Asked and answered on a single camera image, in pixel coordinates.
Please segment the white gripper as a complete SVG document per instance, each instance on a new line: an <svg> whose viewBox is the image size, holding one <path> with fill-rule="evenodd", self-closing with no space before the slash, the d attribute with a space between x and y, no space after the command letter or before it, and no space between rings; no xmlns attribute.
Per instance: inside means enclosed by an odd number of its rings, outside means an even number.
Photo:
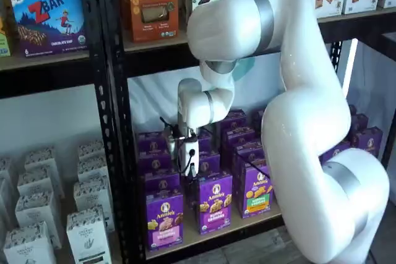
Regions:
<svg viewBox="0 0 396 264"><path fill-rule="evenodd" d="M197 138L187 138L182 144L182 167L189 167L187 182L192 184L197 177L199 167L199 142Z"/></svg>

